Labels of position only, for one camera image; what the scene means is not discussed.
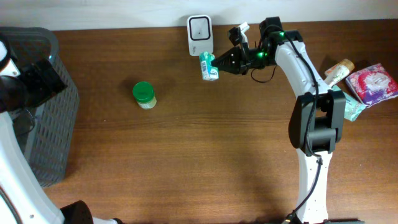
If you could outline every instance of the wooden table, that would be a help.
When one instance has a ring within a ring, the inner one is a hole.
[[[382,63],[398,80],[398,20],[283,25],[300,31],[320,74],[348,58],[356,68]],[[231,27],[213,28],[215,55],[232,47]],[[93,215],[126,223],[273,221],[295,208],[295,97],[280,68],[266,84],[224,72],[203,81],[185,27],[55,34],[80,94],[66,178],[45,189],[57,206],[84,200]],[[257,25],[248,38],[258,42]],[[132,97],[144,80],[158,99],[152,110]],[[398,100],[345,120],[329,168],[330,218],[397,222],[397,128]]]

